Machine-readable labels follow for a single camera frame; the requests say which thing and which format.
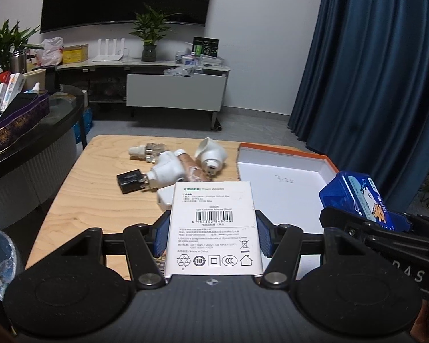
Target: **white cabinet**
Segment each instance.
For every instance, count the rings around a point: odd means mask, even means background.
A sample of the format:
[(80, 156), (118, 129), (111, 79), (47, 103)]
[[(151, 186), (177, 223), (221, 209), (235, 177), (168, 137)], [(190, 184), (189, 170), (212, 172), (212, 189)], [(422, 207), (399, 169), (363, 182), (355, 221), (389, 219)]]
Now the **white cabinet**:
[(193, 77), (128, 74), (127, 106), (221, 109), (227, 76), (196, 73)]

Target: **small bottle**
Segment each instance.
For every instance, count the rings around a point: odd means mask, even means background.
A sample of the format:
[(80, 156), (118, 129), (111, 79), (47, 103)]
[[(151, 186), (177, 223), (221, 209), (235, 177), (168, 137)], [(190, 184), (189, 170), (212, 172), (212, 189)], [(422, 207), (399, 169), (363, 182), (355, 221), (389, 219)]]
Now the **small bottle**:
[(210, 182), (211, 179), (204, 173), (202, 168), (198, 166), (191, 156), (183, 149), (175, 151), (175, 156), (181, 161), (186, 172), (186, 180), (188, 182)]
[(158, 156), (165, 151), (168, 151), (165, 144), (148, 143), (145, 146), (141, 145), (129, 148), (129, 155), (138, 157), (140, 160), (145, 160), (146, 162), (156, 163)]

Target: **barcode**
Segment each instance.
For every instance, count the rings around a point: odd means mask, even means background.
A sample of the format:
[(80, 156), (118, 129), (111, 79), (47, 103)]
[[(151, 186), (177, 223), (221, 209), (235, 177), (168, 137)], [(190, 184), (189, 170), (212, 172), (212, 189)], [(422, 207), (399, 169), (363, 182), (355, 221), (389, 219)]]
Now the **barcode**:
[(198, 211), (195, 213), (196, 223), (231, 223), (233, 221), (232, 210)]

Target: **wooden table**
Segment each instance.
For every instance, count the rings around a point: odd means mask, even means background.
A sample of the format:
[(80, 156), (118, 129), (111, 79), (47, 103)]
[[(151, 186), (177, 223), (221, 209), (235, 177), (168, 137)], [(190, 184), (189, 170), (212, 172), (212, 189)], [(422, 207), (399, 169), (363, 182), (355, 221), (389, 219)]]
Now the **wooden table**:
[[(135, 223), (152, 224), (162, 214), (156, 193), (136, 191), (123, 195), (116, 175), (140, 169), (148, 172), (152, 165), (130, 159), (128, 149), (150, 142), (164, 143), (170, 150), (186, 150), (191, 156), (200, 139), (100, 135), (92, 138), (62, 184), (37, 240), (27, 267), (90, 227), (104, 233), (122, 232)], [(215, 181), (238, 181), (237, 153), (239, 142), (218, 141), (227, 152), (223, 170)], [(112, 255), (108, 267), (129, 278), (125, 256)]]

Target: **tv stand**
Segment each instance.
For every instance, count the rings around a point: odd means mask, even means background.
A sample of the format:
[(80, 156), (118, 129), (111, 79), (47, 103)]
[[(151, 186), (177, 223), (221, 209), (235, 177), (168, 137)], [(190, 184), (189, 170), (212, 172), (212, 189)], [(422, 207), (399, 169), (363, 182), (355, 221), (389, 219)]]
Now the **tv stand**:
[[(92, 61), (57, 66), (60, 83), (85, 88), (89, 103), (125, 103), (129, 107), (198, 109), (211, 112), (211, 129), (221, 130), (217, 114), (221, 110), (228, 67), (203, 67), (204, 74), (193, 77), (164, 76), (167, 68), (180, 67), (173, 61), (142, 62), (140, 59)], [(125, 83), (125, 92), (104, 96), (93, 84), (114, 79)]]

